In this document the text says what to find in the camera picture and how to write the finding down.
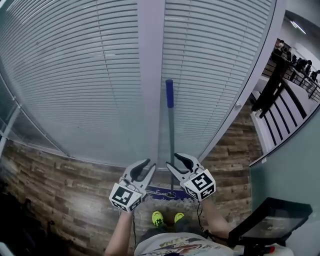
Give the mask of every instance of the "floor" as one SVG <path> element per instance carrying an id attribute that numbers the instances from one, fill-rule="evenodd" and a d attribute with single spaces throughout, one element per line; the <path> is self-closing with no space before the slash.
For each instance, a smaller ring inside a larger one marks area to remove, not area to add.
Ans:
<path id="1" fill-rule="evenodd" d="M 227 221 L 235 227 L 251 213 L 249 163 L 262 154 L 258 136 L 246 104 L 219 143 L 202 162 L 216 180 L 211 199 Z M 70 160 L 17 143 L 8 142 L 1 158 L 0 175 L 8 191 L 20 202 L 29 198 L 32 211 L 46 227 L 55 222 L 55 232 L 72 240 L 70 255 L 100 256 L 106 248 L 119 217 L 108 197 L 122 169 Z M 170 181 L 168 172 L 156 172 L 153 182 Z M 197 221 L 198 203 L 191 199 L 149 198 L 135 211 L 137 240 L 152 227 L 151 214 L 162 211 L 168 223 L 176 212 Z M 134 251 L 131 232 L 129 253 Z"/>

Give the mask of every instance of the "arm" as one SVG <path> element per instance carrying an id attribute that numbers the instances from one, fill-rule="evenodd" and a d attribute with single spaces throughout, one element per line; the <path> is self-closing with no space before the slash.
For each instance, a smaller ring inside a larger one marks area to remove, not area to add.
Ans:
<path id="1" fill-rule="evenodd" d="M 121 212 L 104 256 L 127 256 L 132 219 L 133 214 L 131 212 Z"/>
<path id="2" fill-rule="evenodd" d="M 201 205 L 204 211 L 205 219 L 208 222 L 210 232 L 213 235 L 227 239 L 232 228 L 220 214 L 214 203 L 210 200 L 210 198 L 207 198 L 201 201 Z"/>

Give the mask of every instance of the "leg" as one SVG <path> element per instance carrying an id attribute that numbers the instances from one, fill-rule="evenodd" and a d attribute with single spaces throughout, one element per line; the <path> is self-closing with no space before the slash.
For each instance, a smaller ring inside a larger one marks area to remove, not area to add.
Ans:
<path id="1" fill-rule="evenodd" d="M 162 223 L 158 227 L 155 228 L 150 228 L 148 229 L 145 234 L 143 234 L 140 238 L 140 241 L 138 244 L 140 244 L 142 241 L 147 240 L 148 238 L 151 238 L 155 235 L 162 234 L 162 233 L 167 233 L 168 232 L 168 227 L 166 224 Z"/>
<path id="2" fill-rule="evenodd" d="M 174 218 L 174 231 L 177 233 L 193 233 L 204 238 L 206 237 L 205 233 L 203 233 L 199 226 L 190 224 L 189 220 L 180 212 L 177 213 Z"/>

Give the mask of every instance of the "ceiling light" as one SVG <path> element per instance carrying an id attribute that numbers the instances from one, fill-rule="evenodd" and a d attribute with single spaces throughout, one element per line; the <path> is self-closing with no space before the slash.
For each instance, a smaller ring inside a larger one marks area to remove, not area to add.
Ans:
<path id="1" fill-rule="evenodd" d="M 292 26 L 294 26 L 296 29 L 300 29 L 302 31 L 302 33 L 306 34 L 306 32 L 294 21 L 290 21 Z"/>

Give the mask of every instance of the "sneaker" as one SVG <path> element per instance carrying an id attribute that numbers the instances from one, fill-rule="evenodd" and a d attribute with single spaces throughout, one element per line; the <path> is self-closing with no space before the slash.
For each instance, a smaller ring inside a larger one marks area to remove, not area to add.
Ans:
<path id="1" fill-rule="evenodd" d="M 152 213 L 152 222 L 156 227 L 164 223 L 164 217 L 162 216 L 160 211 L 156 210 Z"/>
<path id="2" fill-rule="evenodd" d="M 178 220 L 182 219 L 185 215 L 182 212 L 178 212 L 175 216 L 174 216 L 174 223 L 176 223 Z"/>

